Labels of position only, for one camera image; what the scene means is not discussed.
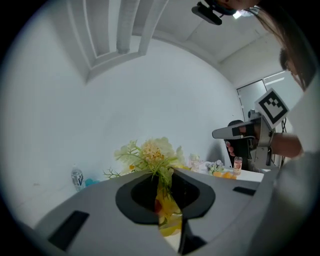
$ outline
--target ceiling light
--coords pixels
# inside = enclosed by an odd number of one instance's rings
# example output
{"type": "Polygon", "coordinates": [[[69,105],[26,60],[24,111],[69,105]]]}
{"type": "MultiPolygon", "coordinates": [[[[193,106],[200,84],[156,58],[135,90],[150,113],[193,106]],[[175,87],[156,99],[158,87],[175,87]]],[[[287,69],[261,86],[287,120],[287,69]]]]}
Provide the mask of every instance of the ceiling light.
{"type": "Polygon", "coordinates": [[[241,16],[241,13],[239,11],[236,11],[234,15],[232,15],[235,19],[238,19],[241,16]]]}

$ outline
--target white wall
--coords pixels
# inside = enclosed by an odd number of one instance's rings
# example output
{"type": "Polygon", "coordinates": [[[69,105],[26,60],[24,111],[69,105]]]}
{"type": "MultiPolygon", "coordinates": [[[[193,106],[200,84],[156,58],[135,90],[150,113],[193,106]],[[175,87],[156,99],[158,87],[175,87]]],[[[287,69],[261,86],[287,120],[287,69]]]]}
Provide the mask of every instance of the white wall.
{"type": "Polygon", "coordinates": [[[282,70],[280,50],[275,37],[267,34],[224,59],[220,72],[236,88],[248,85],[282,70]]]}
{"type": "Polygon", "coordinates": [[[211,133],[242,118],[236,90],[187,51],[153,40],[147,56],[84,85],[46,13],[19,39],[1,78],[1,181],[30,226],[75,193],[73,163],[85,178],[102,179],[110,166],[121,171],[114,150],[129,140],[166,136],[185,156],[228,157],[211,133]]]}

